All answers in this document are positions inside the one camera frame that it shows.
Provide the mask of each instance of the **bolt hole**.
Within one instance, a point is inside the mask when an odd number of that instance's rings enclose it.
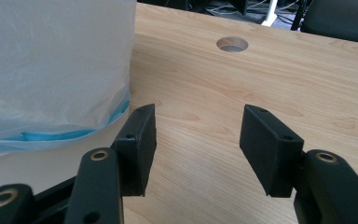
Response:
[[[101,218],[101,215],[97,212],[90,212],[83,217],[83,223],[96,223]]]
[[[6,201],[7,199],[9,199],[11,197],[11,193],[4,193],[0,195],[0,203]]]
[[[96,159],[100,159],[100,158],[102,158],[102,157],[104,157],[104,156],[105,156],[105,154],[104,154],[103,152],[99,152],[99,153],[97,153],[97,154],[94,155],[94,157],[95,157]]]
[[[332,161],[333,160],[333,157],[327,155],[327,154],[322,154],[321,157],[327,161]]]
[[[292,141],[293,137],[286,135],[286,136],[283,137],[283,139],[288,140],[288,141]]]

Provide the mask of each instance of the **wood grain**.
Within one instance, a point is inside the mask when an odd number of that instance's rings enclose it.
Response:
[[[293,198],[266,197],[241,153],[245,104],[358,173],[358,43],[143,4],[135,33],[131,108],[156,104],[158,149],[127,223],[296,223]],[[249,48],[220,50],[228,35]]]

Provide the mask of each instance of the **cable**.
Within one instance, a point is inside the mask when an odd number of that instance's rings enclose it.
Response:
[[[228,11],[230,12],[220,12],[220,11],[216,11],[216,10],[222,10],[223,8],[226,8]],[[235,14],[238,12],[238,10],[235,9],[235,7],[233,7],[232,5],[226,5],[226,6],[222,6],[222,7],[215,7],[212,9],[209,8],[205,8],[205,10],[211,14],[217,14],[217,15],[231,15],[231,14]]]
[[[267,0],[261,1],[261,2],[259,2],[259,3],[254,4],[254,5],[251,5],[251,6],[248,6],[248,8],[260,6],[261,4],[263,4],[263,3],[265,3],[265,2],[267,2]]]
[[[277,15],[278,16],[278,19],[286,24],[289,24],[291,25],[293,23],[293,20],[291,20],[290,18],[287,18],[287,17],[284,17],[284,16],[281,16],[281,15]]]
[[[292,6],[293,6],[294,4],[296,4],[297,2],[298,2],[298,0],[296,0],[295,2],[289,4],[289,5],[286,6],[286,7],[277,7],[277,8],[275,9],[275,11],[277,11],[277,10],[285,10],[285,9],[287,9],[287,8],[289,8],[289,7],[292,7]],[[259,7],[259,8],[251,8],[251,10],[269,10],[269,8],[268,8],[268,7]]]
[[[259,15],[266,15],[267,12],[266,11],[260,11],[260,10],[249,10],[247,11],[248,13],[252,13],[252,14],[259,14]],[[275,12],[275,14],[277,15],[296,15],[296,13],[292,13],[292,12]]]

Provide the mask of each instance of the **white cable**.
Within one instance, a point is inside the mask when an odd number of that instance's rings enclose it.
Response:
[[[259,3],[254,4],[254,5],[251,5],[251,6],[249,6],[248,8],[260,6],[261,4],[263,4],[263,3],[265,3],[265,2],[267,2],[267,0],[261,1],[261,2],[259,2]]]
[[[222,6],[222,7],[214,7],[214,8],[211,8],[211,9],[205,8],[205,9],[207,9],[208,11],[216,11],[216,10],[219,10],[219,9],[222,9],[222,8],[225,8],[225,7],[227,7],[227,8],[233,8],[232,5],[226,5],[226,6]]]
[[[275,9],[275,11],[276,11],[276,10],[285,10],[285,9],[291,7],[292,5],[294,5],[294,4],[297,3],[297,2],[298,2],[298,0],[296,0],[295,2],[291,3],[290,5],[288,5],[288,6],[286,6],[286,7],[277,7],[277,8]],[[266,7],[264,7],[264,8],[260,7],[260,8],[251,8],[251,10],[269,10],[269,9],[266,8]]]
[[[216,11],[213,11],[213,10],[208,9],[208,8],[205,8],[205,10],[207,10],[207,11],[210,12],[210,13],[217,14],[217,15],[231,15],[231,14],[235,14],[235,13],[238,12],[238,11],[233,11],[233,12],[216,12]]]

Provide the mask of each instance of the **blue strip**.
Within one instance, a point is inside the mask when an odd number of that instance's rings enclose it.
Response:
[[[104,125],[107,126],[116,119],[118,119],[130,106],[130,91],[126,92],[124,99],[120,102],[117,109],[110,115],[108,122]],[[97,131],[96,129],[85,129],[69,133],[20,133],[17,136],[6,138],[9,141],[22,141],[22,142],[35,142],[35,141],[57,141],[79,138],[87,134]]]

